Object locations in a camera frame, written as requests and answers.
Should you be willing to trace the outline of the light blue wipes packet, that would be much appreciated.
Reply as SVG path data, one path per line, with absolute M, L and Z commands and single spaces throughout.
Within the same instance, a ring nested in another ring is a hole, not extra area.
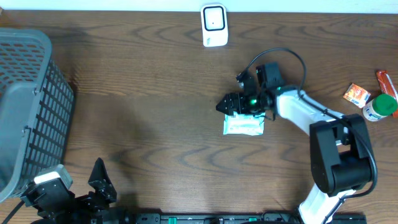
M 264 132 L 265 113 L 261 114 L 238 114 L 226 115 L 224 117 L 223 134 L 245 134 L 259 136 Z

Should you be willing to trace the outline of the orange small carton box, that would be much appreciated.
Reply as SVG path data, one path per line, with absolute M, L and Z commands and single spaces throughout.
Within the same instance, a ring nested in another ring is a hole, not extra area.
M 343 98 L 350 101 L 358 108 L 363 108 L 366 105 L 370 96 L 370 92 L 352 83 L 347 91 L 344 93 Z

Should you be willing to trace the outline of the green lid cup container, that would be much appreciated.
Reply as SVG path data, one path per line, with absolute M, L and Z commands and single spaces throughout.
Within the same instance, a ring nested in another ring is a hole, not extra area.
M 363 115 L 367 120 L 375 122 L 392 115 L 396 110 L 395 98 L 381 94 L 363 107 Z

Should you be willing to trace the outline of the red Top snack packet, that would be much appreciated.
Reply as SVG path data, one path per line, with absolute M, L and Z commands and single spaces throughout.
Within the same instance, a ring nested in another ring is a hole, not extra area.
M 388 75 L 386 70 L 378 70 L 376 72 L 376 78 L 379 83 L 379 87 L 381 90 L 381 94 L 387 94 L 395 98 L 397 102 L 397 91 L 395 89 L 395 86 Z M 397 118 L 397 110 L 392 114 L 394 118 Z

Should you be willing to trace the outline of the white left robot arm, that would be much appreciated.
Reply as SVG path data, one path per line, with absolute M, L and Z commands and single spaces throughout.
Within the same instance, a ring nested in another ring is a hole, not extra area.
M 34 177 L 21 200 L 37 210 L 41 219 L 36 223 L 99 224 L 133 220 L 127 210 L 109 206 L 116 202 L 117 192 L 101 158 L 97 158 L 88 180 L 92 191 L 77 197 L 70 190 L 72 183 L 62 164 L 46 168 Z

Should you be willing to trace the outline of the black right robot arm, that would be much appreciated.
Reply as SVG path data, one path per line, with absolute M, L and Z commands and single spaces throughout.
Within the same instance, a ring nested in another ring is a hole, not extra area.
M 294 123 L 309 136 L 314 186 L 298 207 L 300 223 L 331 223 L 349 198 L 373 191 L 377 167 L 364 119 L 344 115 L 311 99 L 303 90 L 288 86 L 277 63 L 256 67 L 236 77 L 243 91 L 228 93 L 216 105 L 226 116 L 263 117 L 271 111 Z

